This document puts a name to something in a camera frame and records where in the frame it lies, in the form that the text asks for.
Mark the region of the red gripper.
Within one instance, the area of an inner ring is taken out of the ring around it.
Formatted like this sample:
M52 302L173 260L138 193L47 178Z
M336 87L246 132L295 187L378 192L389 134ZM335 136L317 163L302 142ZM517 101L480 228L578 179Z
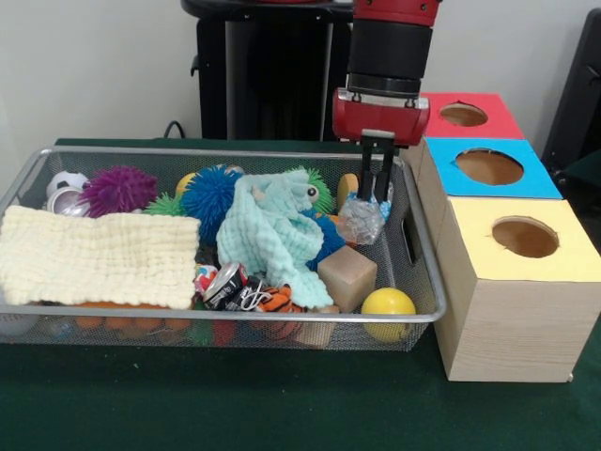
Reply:
M379 140L383 163L377 174L375 198L388 200L389 183L395 146L416 146L422 139L430 117L428 98L394 98L360 94L346 88L337 88L332 96L332 128L338 138L360 141L362 166L357 197L369 200L372 195L372 154L375 139L369 136L392 137Z

